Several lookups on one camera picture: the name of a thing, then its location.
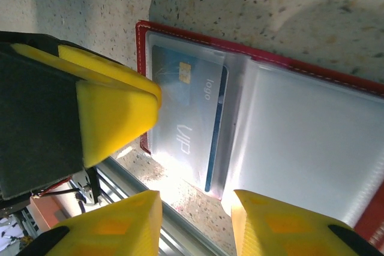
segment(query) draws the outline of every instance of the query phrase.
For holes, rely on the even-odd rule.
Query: granite surface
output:
[[[47,33],[130,67],[134,25],[150,19],[384,82],[384,0],[0,0],[0,7],[1,30]],[[161,183],[166,201],[234,255],[220,204],[132,147],[118,161],[148,186]]]

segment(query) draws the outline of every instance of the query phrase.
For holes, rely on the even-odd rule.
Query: white stitching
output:
[[[296,67],[293,67],[293,66],[291,66],[289,64],[285,64],[283,62],[276,61],[276,60],[273,60],[273,59],[270,59],[270,58],[267,58],[267,57],[255,55],[255,54],[252,54],[252,53],[244,53],[243,51],[238,50],[238,49],[233,49],[231,47],[222,46],[222,45],[214,44],[214,43],[209,43],[209,42],[202,41],[202,40],[197,40],[197,39],[194,39],[194,38],[186,37],[186,36],[183,36],[183,35],[180,35],[180,34],[176,34],[176,33],[172,33],[172,32],[169,32],[169,31],[165,31],[165,30],[162,30],[162,29],[153,28],[153,27],[150,27],[150,26],[144,25],[144,24],[139,24],[137,27],[139,29],[140,28],[148,28],[148,29],[153,30],[153,31],[163,32],[165,34],[173,35],[173,36],[176,36],[176,37],[181,37],[181,38],[190,40],[192,42],[203,43],[203,44],[207,44],[209,46],[220,47],[220,48],[223,48],[223,49],[226,49],[226,50],[230,50],[230,51],[233,51],[233,52],[239,52],[239,53],[242,53],[242,54],[245,54],[245,55],[254,56],[255,58],[258,58],[258,59],[261,58],[261,59],[264,59],[264,60],[266,60],[268,62],[273,62],[273,63],[276,63],[276,64],[280,64],[282,66],[285,66],[285,67],[288,67],[288,68],[300,71],[301,73],[304,73],[304,74],[313,75],[313,76],[316,76],[318,78],[323,78],[323,79],[326,79],[326,80],[329,80],[329,81],[332,81],[332,82],[335,82],[335,83],[342,83],[344,85],[351,86],[351,87],[356,88],[356,89],[360,89],[360,90],[363,90],[363,91],[369,91],[369,92],[371,92],[373,94],[384,96],[384,94],[380,94],[380,93],[378,93],[376,91],[368,90],[366,88],[362,88],[362,87],[359,87],[359,86],[356,86],[356,85],[353,85],[353,84],[350,84],[350,83],[341,82],[341,81],[336,80],[336,79],[332,79],[332,78],[329,78],[329,77],[324,77],[324,76],[321,76],[321,75],[318,75],[318,74],[315,74],[315,73],[311,73],[309,71],[306,71],[306,70],[303,70],[303,69],[300,69],[300,68],[296,68]],[[139,71],[139,69],[138,69],[138,71],[141,74],[142,59],[141,59],[141,49],[140,49],[140,43],[141,43],[140,35],[141,35],[141,33],[139,32],[139,39],[138,39],[138,41],[139,41],[139,66],[138,67],[139,67],[140,71]]]

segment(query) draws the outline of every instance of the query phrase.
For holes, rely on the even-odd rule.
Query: black cable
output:
[[[82,201],[78,201],[77,204],[79,205],[82,214],[85,213],[84,203]]]
[[[48,193],[45,193],[44,195],[42,195],[40,197],[61,195],[61,194],[67,194],[67,193],[77,192],[77,191],[80,191],[80,189],[79,188],[72,188],[72,189],[63,190],[63,191],[48,192]]]
[[[74,198],[76,198],[76,200],[78,201],[83,201],[84,203],[86,203],[86,198],[80,192],[76,193],[74,195]]]

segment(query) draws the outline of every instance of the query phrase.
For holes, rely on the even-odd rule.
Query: red leather wallet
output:
[[[255,61],[268,62],[294,71],[300,74],[325,80],[327,82],[337,83],[338,85],[348,86],[360,91],[367,92],[376,96],[384,97],[384,85],[372,82],[370,80],[361,79],[356,76],[340,73],[334,70],[318,67],[305,62],[290,59],[284,56],[275,55],[273,53],[248,47],[242,44],[197,34],[191,31],[148,22],[139,21],[136,24],[136,41],[137,41],[137,70],[140,74],[146,75],[146,33],[148,31],[158,32],[159,34],[169,35],[171,37],[182,38],[183,40],[193,43],[203,44],[205,46],[214,47],[226,52],[242,53],[250,56]],[[144,134],[140,138],[140,146],[143,150],[148,150],[147,135]],[[384,184],[377,190],[375,196],[366,208],[364,214],[357,223],[355,230],[363,238],[368,240],[377,248],[381,248],[384,243]]]

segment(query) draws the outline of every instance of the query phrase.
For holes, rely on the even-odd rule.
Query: card chip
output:
[[[191,82],[191,65],[188,63],[179,63],[179,80],[186,84]]]

